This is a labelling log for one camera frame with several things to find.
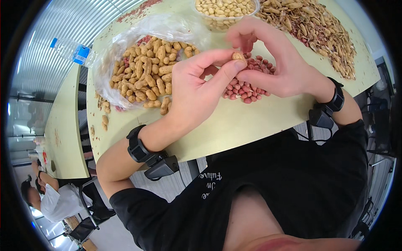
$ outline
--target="black t-shirt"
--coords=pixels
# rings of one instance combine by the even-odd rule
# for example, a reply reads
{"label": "black t-shirt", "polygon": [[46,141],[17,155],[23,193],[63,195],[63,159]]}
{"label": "black t-shirt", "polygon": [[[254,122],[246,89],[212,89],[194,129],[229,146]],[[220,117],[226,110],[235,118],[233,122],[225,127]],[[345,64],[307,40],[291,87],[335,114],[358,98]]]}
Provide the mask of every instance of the black t-shirt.
{"label": "black t-shirt", "polygon": [[208,167],[171,203],[130,188],[110,204],[143,250],[222,250],[232,198],[252,186],[287,235],[347,237],[367,198],[363,121],[319,146],[286,130],[207,157]]}

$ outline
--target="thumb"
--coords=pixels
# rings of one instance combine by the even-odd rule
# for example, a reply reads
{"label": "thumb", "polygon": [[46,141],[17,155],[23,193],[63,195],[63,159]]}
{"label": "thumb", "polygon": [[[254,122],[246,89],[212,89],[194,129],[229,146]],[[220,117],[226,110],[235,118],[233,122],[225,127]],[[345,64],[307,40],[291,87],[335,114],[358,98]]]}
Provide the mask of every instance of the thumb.
{"label": "thumb", "polygon": [[239,72],[237,80],[249,82],[255,87],[261,88],[268,93],[280,96],[282,85],[279,84],[279,76],[266,74],[256,70],[245,70]]}
{"label": "thumb", "polygon": [[208,88],[216,88],[216,90],[221,93],[230,81],[236,77],[236,75],[247,67],[247,63],[243,60],[231,60],[224,64],[219,71],[204,85],[206,84]]}

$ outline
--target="person's chin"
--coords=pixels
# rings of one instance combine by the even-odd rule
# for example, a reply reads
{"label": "person's chin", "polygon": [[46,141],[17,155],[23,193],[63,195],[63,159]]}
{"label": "person's chin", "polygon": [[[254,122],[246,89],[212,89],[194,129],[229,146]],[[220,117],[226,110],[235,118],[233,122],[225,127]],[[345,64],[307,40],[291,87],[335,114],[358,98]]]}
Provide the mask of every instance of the person's chin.
{"label": "person's chin", "polygon": [[261,242],[254,245],[250,251],[280,251],[280,250],[298,250],[298,247],[302,244],[297,238],[292,238],[286,235],[282,235],[279,238],[270,238],[268,240],[260,240]]}

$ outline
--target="man in white shirt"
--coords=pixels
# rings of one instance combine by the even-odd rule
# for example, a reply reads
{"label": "man in white shirt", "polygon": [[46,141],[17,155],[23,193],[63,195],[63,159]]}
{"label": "man in white shirt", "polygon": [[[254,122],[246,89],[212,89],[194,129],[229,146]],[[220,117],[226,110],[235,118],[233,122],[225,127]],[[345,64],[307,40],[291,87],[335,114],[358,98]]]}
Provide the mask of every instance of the man in white shirt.
{"label": "man in white shirt", "polygon": [[[38,190],[31,187],[28,181],[21,184],[21,193],[24,200],[30,206],[41,211],[46,219],[51,222],[59,222],[85,210],[78,193],[78,187],[73,184],[59,186],[57,179],[39,171],[36,161],[32,162],[32,169],[38,176],[38,180],[41,180],[45,185],[46,193],[41,199]],[[97,192],[94,192],[94,189],[96,190],[96,187],[93,183],[83,189],[84,201],[87,207],[91,207],[90,210],[94,212],[94,218],[105,220],[115,215],[113,210],[109,210],[105,206],[102,198]]]}

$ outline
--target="plastic container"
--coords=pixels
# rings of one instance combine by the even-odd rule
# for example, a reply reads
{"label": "plastic container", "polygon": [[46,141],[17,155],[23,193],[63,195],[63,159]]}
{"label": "plastic container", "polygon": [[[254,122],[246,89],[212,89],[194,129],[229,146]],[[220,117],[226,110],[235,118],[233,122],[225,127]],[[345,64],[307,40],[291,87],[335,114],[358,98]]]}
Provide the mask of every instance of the plastic container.
{"label": "plastic container", "polygon": [[54,38],[50,44],[62,58],[91,68],[98,53],[71,39]]}
{"label": "plastic container", "polygon": [[[193,1],[191,8],[201,17],[202,21],[204,22],[204,24],[207,26],[207,28],[210,31],[226,32],[230,26],[238,23],[243,18],[243,16],[239,16],[239,17],[207,16],[204,13],[197,11],[197,8],[195,7],[196,1],[197,0]],[[260,2],[259,2],[259,0],[250,0],[250,2],[252,2],[255,5],[255,10],[254,10],[254,12],[248,14],[248,16],[254,16],[260,10]]]}

